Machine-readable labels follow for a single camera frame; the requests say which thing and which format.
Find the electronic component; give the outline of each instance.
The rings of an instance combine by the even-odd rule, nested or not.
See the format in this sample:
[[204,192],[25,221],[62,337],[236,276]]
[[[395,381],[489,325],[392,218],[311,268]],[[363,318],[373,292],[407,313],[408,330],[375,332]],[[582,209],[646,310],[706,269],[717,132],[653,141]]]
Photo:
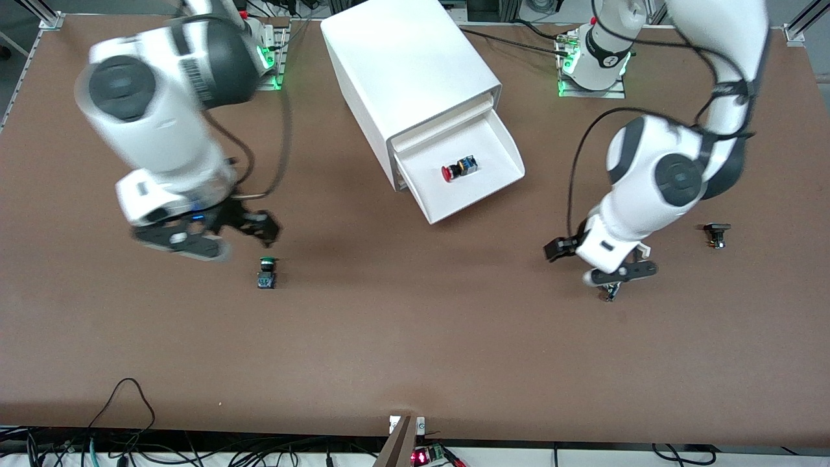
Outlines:
[[422,448],[417,448],[413,451],[412,462],[413,467],[421,467],[436,460],[444,458],[444,449],[438,443]]
[[258,288],[274,288],[276,282],[276,274],[274,273],[274,265],[276,258],[271,256],[263,256],[260,258],[260,272],[256,275],[256,286]]
[[458,162],[453,165],[445,165],[441,167],[441,175],[444,176],[444,180],[450,181],[452,179],[457,179],[458,177],[463,177],[464,175],[469,175],[476,170],[478,170],[476,158],[468,155],[464,159],[458,160]]
[[709,246],[714,249],[721,249],[726,246],[724,232],[732,229],[732,226],[730,224],[706,224],[703,229],[709,233]]

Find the teal cable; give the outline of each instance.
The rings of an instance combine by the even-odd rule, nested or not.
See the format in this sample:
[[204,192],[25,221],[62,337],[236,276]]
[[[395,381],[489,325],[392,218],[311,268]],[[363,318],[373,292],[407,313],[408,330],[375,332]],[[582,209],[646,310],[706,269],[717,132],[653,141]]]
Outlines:
[[90,438],[90,455],[92,456],[92,467],[100,467],[98,465],[98,456],[95,455],[95,440]]

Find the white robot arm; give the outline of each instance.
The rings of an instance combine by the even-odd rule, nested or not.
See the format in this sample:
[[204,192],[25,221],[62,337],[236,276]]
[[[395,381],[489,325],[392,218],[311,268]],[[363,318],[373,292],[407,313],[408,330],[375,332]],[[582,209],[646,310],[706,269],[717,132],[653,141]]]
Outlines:
[[[188,5],[193,15],[166,27],[95,44],[76,82],[76,101],[134,168],[115,185],[134,236],[156,248],[218,259],[227,250],[216,234],[224,224],[239,229],[250,220],[239,216],[262,221],[257,231],[264,234],[257,236],[266,246],[278,228],[269,214],[250,214],[234,202],[236,171],[200,114],[249,101],[271,65],[258,21],[243,21],[228,0]],[[165,228],[171,220],[182,221],[180,227]],[[203,221],[204,234],[188,233],[194,220]]]
[[[655,273],[656,268],[639,268],[642,271],[635,274],[639,277],[633,277],[632,265],[624,261],[633,249],[646,249],[641,244],[645,237],[677,220],[701,199],[730,188],[743,169],[744,130],[769,34],[764,1],[666,0],[666,5],[677,29],[690,44],[707,51],[703,55],[714,69],[717,84],[709,117],[701,128],[690,128],[646,115],[615,135],[606,164],[611,192],[590,211],[576,235],[557,238],[545,247],[549,261],[576,254],[594,266],[584,279],[589,285]],[[622,23],[630,23],[632,11],[639,11],[638,0],[606,0],[593,30],[605,27],[606,32],[616,33],[609,26],[613,22],[604,16],[609,11],[622,12],[627,17]],[[625,45],[618,42],[618,48]],[[580,57],[579,62],[588,65],[577,70],[599,66],[607,52]]]

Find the green led light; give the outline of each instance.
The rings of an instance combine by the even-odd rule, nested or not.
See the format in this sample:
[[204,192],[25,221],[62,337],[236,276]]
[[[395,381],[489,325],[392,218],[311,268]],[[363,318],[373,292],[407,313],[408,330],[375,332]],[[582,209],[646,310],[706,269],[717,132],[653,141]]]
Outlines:
[[268,61],[268,49],[264,47],[257,47],[256,51],[259,52],[260,60],[262,60],[262,65],[265,68],[271,68],[272,63]]

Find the brown table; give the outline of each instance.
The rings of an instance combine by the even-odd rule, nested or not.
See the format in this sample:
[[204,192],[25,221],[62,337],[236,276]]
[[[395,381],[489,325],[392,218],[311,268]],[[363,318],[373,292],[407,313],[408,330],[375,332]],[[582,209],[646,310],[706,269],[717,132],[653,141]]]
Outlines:
[[[410,410],[447,438],[830,446],[830,125],[807,54],[779,32],[744,177],[652,235],[660,273],[607,304],[581,283],[585,263],[547,264],[542,246],[564,233],[579,137],[622,102],[558,98],[550,56],[479,37],[520,182],[428,225],[388,185],[314,23],[292,42],[285,90],[213,112],[259,156],[248,191],[290,138],[284,184],[251,204],[279,217],[279,243],[228,232],[227,263],[138,245],[113,190],[128,168],[72,90],[93,43],[162,21],[68,17],[46,32],[0,135],[0,423],[86,425],[134,376],[160,428],[382,435]],[[624,103],[690,119],[704,66],[638,49]],[[604,151],[630,118],[585,148],[580,219],[608,191]],[[696,229],[713,221],[734,226],[722,251]],[[282,258],[278,290],[256,289],[264,253]],[[145,422],[134,390],[101,420]]]

